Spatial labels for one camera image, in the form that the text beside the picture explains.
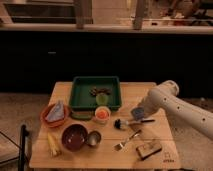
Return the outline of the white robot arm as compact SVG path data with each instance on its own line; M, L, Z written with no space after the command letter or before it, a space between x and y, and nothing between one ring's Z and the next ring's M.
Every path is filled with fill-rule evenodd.
M138 106L143 108L145 117L162 108L169 114L179 116L198 132L213 140L213 113L179 99L178 93L177 83L167 80L151 88Z

